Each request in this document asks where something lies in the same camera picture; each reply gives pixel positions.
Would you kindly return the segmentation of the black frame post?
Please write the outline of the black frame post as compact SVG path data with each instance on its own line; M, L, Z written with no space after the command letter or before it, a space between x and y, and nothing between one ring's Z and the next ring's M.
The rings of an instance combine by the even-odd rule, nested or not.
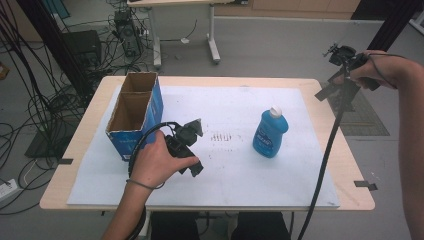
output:
M367 47L368 50L388 50L399 36L409 20L415 14L424 0L403 0L395 5L395 9L383 22L380 29ZM343 102L339 91L335 92L340 97L336 104L336 112L344 112L345 108L352 102Z
M88 84L86 75L64 42L56 20L50 15L43 1L16 0L16 2L50 50L53 58L67 76L76 93L83 100L90 101L94 95L94 90Z

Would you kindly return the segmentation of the blue bottle with white cap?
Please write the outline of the blue bottle with white cap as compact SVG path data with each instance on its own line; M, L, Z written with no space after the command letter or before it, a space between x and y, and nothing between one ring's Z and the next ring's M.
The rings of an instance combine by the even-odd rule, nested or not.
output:
M283 135L289 125L278 106L272 106L261 115L253 137L253 148L262 156L273 158L280 150Z

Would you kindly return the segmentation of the teal panel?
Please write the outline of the teal panel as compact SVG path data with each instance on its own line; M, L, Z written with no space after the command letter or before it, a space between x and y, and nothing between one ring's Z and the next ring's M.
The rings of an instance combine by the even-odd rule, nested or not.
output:
M68 18L70 16L63 0L43 0L43 4L52 15L57 15L60 18Z

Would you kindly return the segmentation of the person's leg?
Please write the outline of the person's leg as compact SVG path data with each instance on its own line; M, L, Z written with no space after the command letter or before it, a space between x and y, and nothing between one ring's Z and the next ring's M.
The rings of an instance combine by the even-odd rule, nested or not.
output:
M193 213L154 212L151 227L151 240L200 240Z
M281 212L241 212L231 240L291 240Z

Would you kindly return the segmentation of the black floor plate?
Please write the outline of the black floor plate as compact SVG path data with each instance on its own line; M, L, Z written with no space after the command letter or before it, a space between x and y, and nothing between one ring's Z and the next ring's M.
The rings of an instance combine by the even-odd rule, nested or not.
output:
M62 132L38 131L24 155L29 158L61 158L69 142L70 137Z

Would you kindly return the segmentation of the black computer tower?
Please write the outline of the black computer tower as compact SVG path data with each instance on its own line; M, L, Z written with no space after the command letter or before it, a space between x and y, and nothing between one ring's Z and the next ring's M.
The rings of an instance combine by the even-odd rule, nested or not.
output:
M139 34L132 20L131 11L116 11L114 15L116 32L122 43L124 54L127 57L141 55Z

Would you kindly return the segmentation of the person's right leg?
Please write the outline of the person's right leg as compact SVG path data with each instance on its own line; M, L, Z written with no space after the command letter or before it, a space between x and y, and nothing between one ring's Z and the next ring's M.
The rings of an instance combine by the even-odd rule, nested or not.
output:
M241 212L231 240L291 240L281 212Z

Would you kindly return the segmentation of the grey wristband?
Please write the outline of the grey wristband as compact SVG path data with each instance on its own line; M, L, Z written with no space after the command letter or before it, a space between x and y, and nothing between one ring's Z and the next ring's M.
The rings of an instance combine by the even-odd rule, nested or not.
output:
M135 184L135 185L137 185L137 186L144 187L144 188L149 189L149 190L152 190L152 191L153 191L153 190L160 189L160 188L162 188L162 187L165 185L165 182L163 182L163 183L161 183L159 186L151 187L151 186L145 185L145 184L143 184L143 183L137 182L137 181L132 180L132 179L126 179L126 183L132 183L132 184Z

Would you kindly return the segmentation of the person's right hand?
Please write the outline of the person's right hand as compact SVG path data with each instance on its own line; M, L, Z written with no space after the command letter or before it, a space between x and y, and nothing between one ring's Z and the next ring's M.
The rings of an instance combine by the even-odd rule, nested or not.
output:
M362 53L366 62L350 71L350 79L358 86L370 89L371 84L367 79L371 79L380 86L396 89L396 71L400 58L384 51L365 51Z

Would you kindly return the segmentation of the blue cardboard box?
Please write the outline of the blue cardboard box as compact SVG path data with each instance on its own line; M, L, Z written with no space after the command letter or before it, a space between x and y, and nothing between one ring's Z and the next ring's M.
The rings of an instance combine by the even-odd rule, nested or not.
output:
M106 135L128 162L138 141L162 120L163 100L155 72L128 73L118 91Z

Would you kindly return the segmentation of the white desk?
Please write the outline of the white desk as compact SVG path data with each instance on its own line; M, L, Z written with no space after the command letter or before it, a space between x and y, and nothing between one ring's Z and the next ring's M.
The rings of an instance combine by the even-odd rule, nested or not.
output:
M206 34L206 40L214 64L219 64L221 57L215 42L215 5L228 4L234 0L127 0L130 8L144 8L150 23L150 34L153 46L153 66L160 69L162 66L161 40L157 35L155 24L155 9L157 7L183 6L183 5L205 5L208 7L209 28Z

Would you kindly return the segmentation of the person's left leg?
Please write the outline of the person's left leg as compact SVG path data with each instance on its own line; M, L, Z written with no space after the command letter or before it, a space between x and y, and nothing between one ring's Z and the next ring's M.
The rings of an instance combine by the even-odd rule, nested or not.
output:
M151 240L200 240L193 213L154 212L151 227Z

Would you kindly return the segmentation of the person's left hand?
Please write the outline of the person's left hand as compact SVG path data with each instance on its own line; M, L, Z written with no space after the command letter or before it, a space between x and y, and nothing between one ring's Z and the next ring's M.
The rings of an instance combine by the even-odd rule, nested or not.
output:
M175 172L199 162L196 156L176 158L170 155L165 135L155 132L155 141L147 144L138 154L129 179L156 187L168 180Z

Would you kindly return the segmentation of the grey floor mat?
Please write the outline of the grey floor mat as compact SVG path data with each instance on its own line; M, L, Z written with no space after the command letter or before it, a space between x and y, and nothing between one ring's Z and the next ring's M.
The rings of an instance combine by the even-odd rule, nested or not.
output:
M361 91L355 95L352 102L345 108L340 127L345 136L390 135Z

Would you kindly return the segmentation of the white power strip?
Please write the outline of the white power strip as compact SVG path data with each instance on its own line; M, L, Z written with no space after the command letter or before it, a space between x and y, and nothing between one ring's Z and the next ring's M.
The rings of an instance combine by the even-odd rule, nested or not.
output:
M14 179L6 181L0 185L0 202L17 193L18 185Z

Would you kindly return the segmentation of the white mat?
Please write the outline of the white mat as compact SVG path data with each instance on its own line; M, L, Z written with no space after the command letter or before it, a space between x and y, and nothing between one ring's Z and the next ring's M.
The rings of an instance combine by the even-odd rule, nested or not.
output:
M149 197L149 208L277 207L340 205L330 176L316 184L323 153L304 98L297 88L164 86L163 120L200 120L203 135L192 151L198 176L174 174ZM281 108L289 130L277 155L266 158L252 145L263 111Z

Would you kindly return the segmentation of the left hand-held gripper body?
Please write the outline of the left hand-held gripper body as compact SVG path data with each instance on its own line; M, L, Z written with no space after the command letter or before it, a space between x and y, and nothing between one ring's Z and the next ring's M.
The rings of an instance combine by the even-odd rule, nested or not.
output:
M193 153L189 147L197 141L198 136L203 136L200 119L193 120L183 126L177 125L174 134L165 137L167 149L173 157L191 157Z

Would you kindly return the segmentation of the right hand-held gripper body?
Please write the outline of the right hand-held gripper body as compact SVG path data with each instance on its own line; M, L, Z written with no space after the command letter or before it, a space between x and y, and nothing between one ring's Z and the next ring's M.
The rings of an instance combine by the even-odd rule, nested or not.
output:
M340 69L328 79L328 85L315 94L319 101L327 99L339 91L343 102L351 102L359 91L359 87L350 79L350 73L368 62L369 57L364 53L357 53L349 46L333 44L325 53L330 54L329 62Z

